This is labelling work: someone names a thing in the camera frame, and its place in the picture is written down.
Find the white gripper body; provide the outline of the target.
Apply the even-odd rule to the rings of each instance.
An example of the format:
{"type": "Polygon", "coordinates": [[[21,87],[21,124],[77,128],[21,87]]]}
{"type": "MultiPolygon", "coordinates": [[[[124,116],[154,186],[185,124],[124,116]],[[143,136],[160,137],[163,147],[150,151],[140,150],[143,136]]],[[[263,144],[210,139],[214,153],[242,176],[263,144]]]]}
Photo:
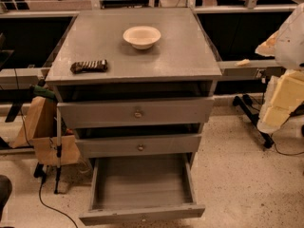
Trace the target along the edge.
{"type": "Polygon", "coordinates": [[[288,69],[280,77],[272,76],[258,115],[257,129],[267,134],[276,132],[303,103],[303,71],[288,69]]]}

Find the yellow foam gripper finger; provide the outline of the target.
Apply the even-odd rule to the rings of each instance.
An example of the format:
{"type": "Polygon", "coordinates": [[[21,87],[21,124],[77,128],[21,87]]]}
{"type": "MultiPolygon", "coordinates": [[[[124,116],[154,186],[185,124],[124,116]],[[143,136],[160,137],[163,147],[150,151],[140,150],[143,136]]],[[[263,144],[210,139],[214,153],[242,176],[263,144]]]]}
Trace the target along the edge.
{"type": "Polygon", "coordinates": [[[276,37],[278,32],[274,32],[266,41],[258,45],[255,53],[264,57],[271,57],[275,55],[276,37]]]}

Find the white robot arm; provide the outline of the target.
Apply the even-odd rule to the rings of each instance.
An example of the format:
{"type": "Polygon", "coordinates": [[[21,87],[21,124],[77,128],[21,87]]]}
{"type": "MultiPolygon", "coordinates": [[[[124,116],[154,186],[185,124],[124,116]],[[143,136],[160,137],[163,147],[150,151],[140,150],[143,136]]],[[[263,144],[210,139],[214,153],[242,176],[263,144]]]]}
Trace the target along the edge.
{"type": "Polygon", "coordinates": [[[304,102],[304,4],[298,5],[279,30],[256,48],[256,54],[274,56],[286,68],[280,77],[271,77],[258,116],[257,129],[271,134],[304,102]]]}

